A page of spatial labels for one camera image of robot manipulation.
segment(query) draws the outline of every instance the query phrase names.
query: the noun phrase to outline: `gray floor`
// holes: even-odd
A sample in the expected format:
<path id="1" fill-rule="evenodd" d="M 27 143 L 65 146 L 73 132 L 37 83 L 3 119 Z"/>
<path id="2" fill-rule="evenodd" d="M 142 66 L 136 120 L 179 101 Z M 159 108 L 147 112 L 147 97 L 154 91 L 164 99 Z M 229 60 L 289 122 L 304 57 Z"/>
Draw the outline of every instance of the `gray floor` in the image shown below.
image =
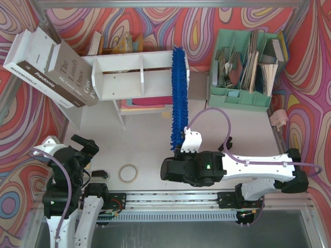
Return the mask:
<path id="1" fill-rule="evenodd" d="M 49 247 L 46 223 L 37 248 Z M 311 247 L 300 211 L 264 211 L 250 228 L 232 222 L 114 223 L 94 232 L 98 248 Z"/>

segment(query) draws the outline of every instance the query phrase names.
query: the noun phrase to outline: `mint green organizer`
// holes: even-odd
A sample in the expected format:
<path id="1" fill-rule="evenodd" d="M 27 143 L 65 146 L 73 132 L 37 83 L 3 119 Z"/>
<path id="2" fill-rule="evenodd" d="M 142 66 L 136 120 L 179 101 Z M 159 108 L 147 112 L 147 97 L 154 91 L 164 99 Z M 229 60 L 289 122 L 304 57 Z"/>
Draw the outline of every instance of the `mint green organizer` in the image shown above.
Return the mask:
<path id="1" fill-rule="evenodd" d="M 240 54 L 242 54 L 245 61 L 250 42 L 250 34 L 251 31 L 230 29 L 219 30 L 209 71 L 209 106 L 250 111 L 266 111 L 269 108 L 271 97 L 268 97 L 257 91 L 255 91 L 253 94 L 250 94 L 246 90 L 212 87 L 213 66 L 217 50 L 221 50 L 223 47 L 227 47 L 230 49 L 230 54 L 231 51 L 239 52 Z M 259 51 L 259 60 L 269 39 L 277 39 L 277 34 L 259 32 L 257 44 L 257 50 Z M 229 92 L 232 91 L 237 91 L 238 97 L 229 96 Z"/>

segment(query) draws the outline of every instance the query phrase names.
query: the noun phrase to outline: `blue microfiber duster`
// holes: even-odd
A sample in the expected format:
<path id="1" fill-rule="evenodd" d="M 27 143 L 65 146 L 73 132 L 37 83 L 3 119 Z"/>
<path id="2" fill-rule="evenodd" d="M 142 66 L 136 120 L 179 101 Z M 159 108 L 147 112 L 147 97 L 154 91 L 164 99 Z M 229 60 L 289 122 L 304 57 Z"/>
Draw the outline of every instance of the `blue microfiber duster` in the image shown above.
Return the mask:
<path id="1" fill-rule="evenodd" d="M 182 48 L 174 48 L 172 53 L 171 69 L 172 86 L 172 134 L 171 150 L 182 146 L 184 137 L 182 132 L 188 125 L 188 101 L 187 101 L 187 78 L 185 65 L 185 51 Z"/>

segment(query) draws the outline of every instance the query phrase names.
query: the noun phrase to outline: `book spine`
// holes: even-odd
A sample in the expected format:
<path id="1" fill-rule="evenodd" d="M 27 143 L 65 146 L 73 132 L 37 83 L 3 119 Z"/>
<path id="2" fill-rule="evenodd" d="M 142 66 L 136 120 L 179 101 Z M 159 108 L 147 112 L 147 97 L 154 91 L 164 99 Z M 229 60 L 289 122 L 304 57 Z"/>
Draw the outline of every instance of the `book spine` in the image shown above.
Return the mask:
<path id="1" fill-rule="evenodd" d="M 85 104 L 77 99 L 74 95 L 68 92 L 66 89 L 62 88 L 60 85 L 54 83 L 51 79 L 45 76 L 41 71 L 36 69 L 27 61 L 22 61 L 17 63 L 17 65 L 24 71 L 28 72 L 29 74 L 33 75 L 37 82 L 45 85 L 50 90 L 54 91 L 55 93 L 59 94 L 63 98 L 67 99 L 70 103 L 72 103 L 76 107 L 82 107 Z"/>
<path id="2" fill-rule="evenodd" d="M 25 81 L 28 84 L 30 84 L 31 86 L 33 86 L 35 89 L 44 93 L 46 96 L 48 96 L 53 101 L 60 104 L 61 106 L 65 107 L 67 109 L 74 106 L 67 99 L 63 98 L 62 96 L 55 93 L 54 91 L 49 90 L 49 88 L 46 87 L 44 84 L 40 84 L 38 79 L 36 79 L 30 73 L 23 70 L 21 67 L 19 67 L 15 63 L 13 63 L 13 62 L 8 63 L 4 66 L 4 68 L 6 68 L 8 71 L 10 71 L 12 74 L 17 76 L 18 78 L 22 79 L 23 81 Z"/>
<path id="3" fill-rule="evenodd" d="M 79 91 L 79 89 L 72 84 L 69 83 L 67 77 L 65 75 L 60 74 L 57 71 L 48 72 L 47 76 L 49 76 L 56 84 L 60 85 L 64 89 L 66 89 L 68 92 L 76 96 L 78 99 L 80 99 L 84 104 L 88 105 L 88 101 L 86 101 L 82 95 L 82 93 Z"/>

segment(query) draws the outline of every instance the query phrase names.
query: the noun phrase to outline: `colorful swirl pattern wall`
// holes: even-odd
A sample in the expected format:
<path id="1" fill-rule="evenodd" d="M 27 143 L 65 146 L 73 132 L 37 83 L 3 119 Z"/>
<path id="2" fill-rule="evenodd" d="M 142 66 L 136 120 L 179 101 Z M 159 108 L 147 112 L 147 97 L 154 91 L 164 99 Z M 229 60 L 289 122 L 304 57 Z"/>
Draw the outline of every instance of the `colorful swirl pattern wall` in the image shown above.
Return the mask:
<path id="1" fill-rule="evenodd" d="M 28 1 L 0 0 L 0 65 L 15 35 L 37 23 Z M 10 75 L 0 68 L 0 96 Z M 45 186 L 48 169 L 29 149 L 59 135 L 64 124 L 53 101 L 23 82 L 0 127 L 0 247 L 20 246 L 34 197 Z"/>
<path id="2" fill-rule="evenodd" d="M 105 8 L 50 9 L 48 16 L 62 38 L 82 51 L 94 31 L 105 37 L 104 47 L 116 46 L 124 33 L 144 35 L 144 50 L 183 46 L 190 66 L 208 71 L 220 28 L 282 30 L 292 8 Z"/>
<path id="3" fill-rule="evenodd" d="M 0 0 L 0 6 L 3 63 L 15 34 L 33 30 L 37 19 L 26 0 Z M 276 107 L 288 110 L 290 121 L 284 134 L 288 144 L 301 149 L 304 160 L 321 165 L 330 165 L 330 11 L 330 0 L 316 0 L 307 9 L 306 19 L 290 37 L 291 60 L 273 98 Z M 84 50 L 95 30 L 105 36 L 104 47 L 114 47 L 125 32 L 133 38 L 142 33 L 145 51 L 183 46 L 191 69 L 208 71 L 218 29 L 259 28 L 277 33 L 291 12 L 291 8 L 114 8 L 47 13 L 61 37 L 77 51 Z M 0 70 L 0 94 L 9 75 Z M 0 247 L 20 244 L 33 196 L 45 183 L 45 166 L 32 160 L 28 149 L 47 135 L 58 135 L 64 121 L 52 101 L 22 85 L 0 128 Z M 322 175 L 328 185 L 329 170 Z M 330 220 L 331 192 L 317 184 L 318 178 L 314 180 L 310 192 Z"/>
<path id="4" fill-rule="evenodd" d="M 309 192 L 331 233 L 331 1 L 313 0 L 305 13 L 288 37 L 291 59 L 274 89 L 273 105 L 287 110 L 287 145 L 298 148 L 303 161 L 324 166 Z"/>

